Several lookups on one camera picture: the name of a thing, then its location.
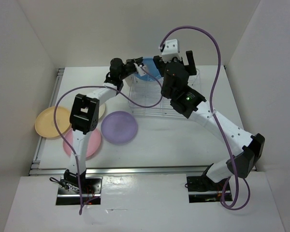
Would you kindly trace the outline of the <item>blue plate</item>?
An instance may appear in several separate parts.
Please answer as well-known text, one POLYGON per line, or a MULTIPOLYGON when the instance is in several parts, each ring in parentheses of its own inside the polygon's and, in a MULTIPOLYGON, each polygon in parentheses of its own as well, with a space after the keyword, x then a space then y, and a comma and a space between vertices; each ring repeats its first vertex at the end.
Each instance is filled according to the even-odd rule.
MULTIPOLYGON (((145 70, 154 76, 157 79, 161 79, 161 75, 159 70, 156 68, 155 63, 152 57, 143 57, 143 64, 145 65, 145 70)), ((144 76, 140 76, 139 74, 135 74, 135 77, 142 80, 142 81, 155 81, 152 79, 148 74, 144 76)))

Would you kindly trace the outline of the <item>cream plate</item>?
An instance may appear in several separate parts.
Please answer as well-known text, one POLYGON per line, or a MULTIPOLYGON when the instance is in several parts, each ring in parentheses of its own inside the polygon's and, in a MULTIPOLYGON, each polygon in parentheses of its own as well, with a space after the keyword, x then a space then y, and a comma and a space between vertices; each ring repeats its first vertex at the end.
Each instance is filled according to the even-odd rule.
POLYGON ((103 117, 105 110, 106 110, 106 106, 105 106, 105 103, 103 103, 99 106, 98 119, 101 119, 103 117))

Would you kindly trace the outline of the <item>purple plate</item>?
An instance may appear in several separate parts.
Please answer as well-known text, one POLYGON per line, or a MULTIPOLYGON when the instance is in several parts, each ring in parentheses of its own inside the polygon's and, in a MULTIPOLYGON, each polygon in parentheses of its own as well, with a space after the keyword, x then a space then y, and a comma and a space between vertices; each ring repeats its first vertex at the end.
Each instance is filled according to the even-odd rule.
POLYGON ((115 145, 129 143, 137 134, 138 124, 133 115, 125 111, 115 111, 101 123, 103 137, 115 145))

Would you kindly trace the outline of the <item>pink plate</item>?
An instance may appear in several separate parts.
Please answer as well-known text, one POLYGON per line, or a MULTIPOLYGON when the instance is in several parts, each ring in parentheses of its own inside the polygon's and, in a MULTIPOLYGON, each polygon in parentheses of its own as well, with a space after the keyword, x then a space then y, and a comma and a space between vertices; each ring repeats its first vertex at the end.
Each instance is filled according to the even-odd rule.
MULTIPOLYGON (((68 132, 64 135, 65 139, 72 145, 73 143, 73 133, 72 129, 68 130, 68 132)), ((87 146, 87 154, 86 154, 86 160, 91 159, 95 153, 98 151, 100 145, 101 145, 102 137, 101 133, 98 129, 95 129, 90 136, 88 146, 87 146)), ((70 157, 71 155, 71 148, 67 145, 65 141, 63 141, 63 149, 65 153, 70 157)))

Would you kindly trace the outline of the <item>yellow plate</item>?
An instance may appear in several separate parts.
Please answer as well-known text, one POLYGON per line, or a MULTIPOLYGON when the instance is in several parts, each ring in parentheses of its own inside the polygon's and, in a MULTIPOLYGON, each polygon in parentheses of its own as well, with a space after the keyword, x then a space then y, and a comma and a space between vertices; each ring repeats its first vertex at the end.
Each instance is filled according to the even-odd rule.
MULTIPOLYGON (((55 138, 59 136, 54 123, 55 107, 49 107, 42 111, 36 118, 34 127, 36 132, 44 138, 55 138)), ((67 131, 70 127, 70 111, 64 107, 58 106, 56 110, 56 122, 61 133, 67 131)))

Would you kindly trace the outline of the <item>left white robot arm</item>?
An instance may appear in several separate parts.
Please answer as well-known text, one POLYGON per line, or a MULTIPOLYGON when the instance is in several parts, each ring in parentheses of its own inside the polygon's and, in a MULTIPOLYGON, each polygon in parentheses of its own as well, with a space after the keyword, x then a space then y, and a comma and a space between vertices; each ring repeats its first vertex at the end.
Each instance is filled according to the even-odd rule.
POLYGON ((99 121, 101 104, 115 97, 123 88, 123 80, 128 76, 141 72, 143 57, 128 59, 120 58, 110 61, 109 72, 101 87, 84 95, 77 94, 74 98, 70 123, 72 126, 71 157, 64 180, 75 193, 81 193, 86 188, 86 155, 89 139, 99 121))

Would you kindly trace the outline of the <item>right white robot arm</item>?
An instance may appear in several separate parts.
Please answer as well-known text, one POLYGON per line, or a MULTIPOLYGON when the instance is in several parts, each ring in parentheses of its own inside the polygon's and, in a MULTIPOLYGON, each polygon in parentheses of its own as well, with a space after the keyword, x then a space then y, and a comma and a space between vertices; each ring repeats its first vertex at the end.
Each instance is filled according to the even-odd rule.
POLYGON ((188 86, 189 77, 196 74, 196 68, 192 67, 192 51, 186 54, 188 65, 184 65, 178 58, 164 62, 162 57, 154 56, 153 61, 163 77, 161 94, 170 100, 171 107, 185 118, 203 126, 220 141, 228 143, 227 149, 232 157, 210 165, 203 173, 203 187, 212 190, 221 180, 232 175, 247 178, 262 155, 265 138, 232 123, 212 108, 202 94, 188 86))

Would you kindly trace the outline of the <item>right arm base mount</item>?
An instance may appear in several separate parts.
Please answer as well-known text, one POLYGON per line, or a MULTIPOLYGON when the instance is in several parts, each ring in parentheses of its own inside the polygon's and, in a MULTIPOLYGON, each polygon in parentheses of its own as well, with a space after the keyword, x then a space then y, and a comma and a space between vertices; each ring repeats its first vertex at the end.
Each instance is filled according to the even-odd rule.
POLYGON ((214 183, 204 176, 187 176, 185 188, 188 189, 189 203, 219 202, 226 180, 214 183))

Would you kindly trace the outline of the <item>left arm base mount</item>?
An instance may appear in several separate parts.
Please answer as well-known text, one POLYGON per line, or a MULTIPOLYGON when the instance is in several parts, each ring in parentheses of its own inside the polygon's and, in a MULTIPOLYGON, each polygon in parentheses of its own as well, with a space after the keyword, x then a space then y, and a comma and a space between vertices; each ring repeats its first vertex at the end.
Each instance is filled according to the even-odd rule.
MULTIPOLYGON (((61 177, 60 180, 50 177, 49 180, 58 184, 58 192, 56 205, 79 205, 80 196, 79 188, 64 181, 61 177)), ((100 205, 101 204, 101 190, 102 179, 101 178, 89 178, 86 179, 84 185, 82 185, 82 199, 84 205, 100 205)))

